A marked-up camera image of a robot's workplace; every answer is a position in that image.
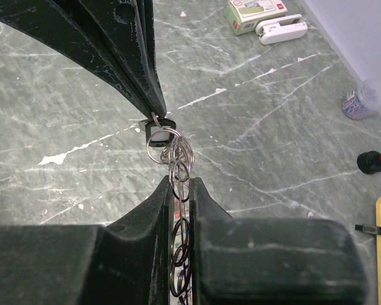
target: metal wire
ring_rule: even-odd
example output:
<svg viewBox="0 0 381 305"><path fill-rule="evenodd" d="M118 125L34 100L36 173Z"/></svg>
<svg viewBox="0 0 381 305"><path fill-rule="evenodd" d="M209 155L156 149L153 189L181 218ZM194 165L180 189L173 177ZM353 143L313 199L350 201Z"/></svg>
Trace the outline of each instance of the metal wire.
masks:
<svg viewBox="0 0 381 305"><path fill-rule="evenodd" d="M149 143L158 133L169 132L174 135L173 141L163 149L160 159L152 157L149 151ZM190 291L190 223L186 217L185 203L188 202L190 171L194 163L193 149L189 141L174 129L163 127L152 134L146 145L148 156L158 164L169 166L169 183L173 188L173 194L179 200L180 218L175 223L172 230L171 255L172 262L170 268L170 292L174 297L179 298L180 304L189 304L188 292ZM180 230L180 246L174 250L175 239ZM175 270L182 268L175 283Z"/></svg>

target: red and black tool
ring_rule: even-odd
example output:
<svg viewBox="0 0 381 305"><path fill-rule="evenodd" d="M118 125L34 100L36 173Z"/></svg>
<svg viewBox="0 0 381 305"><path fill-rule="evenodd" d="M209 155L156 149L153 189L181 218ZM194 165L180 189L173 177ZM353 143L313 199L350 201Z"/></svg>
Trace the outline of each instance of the red and black tool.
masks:
<svg viewBox="0 0 381 305"><path fill-rule="evenodd" d="M357 158L357 165L360 171L367 175L381 172L381 153L378 151L368 151L360 154Z"/></svg>

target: transparent plastic container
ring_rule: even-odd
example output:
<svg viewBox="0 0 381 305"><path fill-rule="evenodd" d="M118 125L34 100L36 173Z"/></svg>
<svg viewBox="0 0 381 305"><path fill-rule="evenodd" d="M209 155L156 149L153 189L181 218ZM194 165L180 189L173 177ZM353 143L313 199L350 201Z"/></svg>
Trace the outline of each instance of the transparent plastic container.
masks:
<svg viewBox="0 0 381 305"><path fill-rule="evenodd" d="M364 119L381 111L381 83L367 79L343 95L342 109L350 119Z"/></svg>

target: white stapler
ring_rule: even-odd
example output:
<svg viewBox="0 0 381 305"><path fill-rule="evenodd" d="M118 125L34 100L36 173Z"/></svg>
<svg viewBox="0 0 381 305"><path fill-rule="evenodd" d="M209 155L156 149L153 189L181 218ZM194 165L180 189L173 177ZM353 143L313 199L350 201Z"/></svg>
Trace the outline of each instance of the white stapler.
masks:
<svg viewBox="0 0 381 305"><path fill-rule="evenodd" d="M306 32L307 24L301 14L264 20L255 28L262 44L301 38Z"/></svg>

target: gray marble floor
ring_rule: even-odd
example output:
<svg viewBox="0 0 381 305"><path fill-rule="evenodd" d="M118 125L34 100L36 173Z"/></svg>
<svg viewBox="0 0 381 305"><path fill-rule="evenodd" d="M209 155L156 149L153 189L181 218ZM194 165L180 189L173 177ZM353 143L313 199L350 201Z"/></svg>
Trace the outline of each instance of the gray marble floor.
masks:
<svg viewBox="0 0 381 305"><path fill-rule="evenodd" d="M196 151L193 176L234 217L375 223L381 173L363 175L356 158L381 150L381 119L344 116L347 69L313 23L263 46L233 34L225 4L155 1L160 82ZM167 173L148 158L140 119L110 86L0 24L0 224L106 224L129 212ZM352 235L374 305L375 240Z"/></svg>

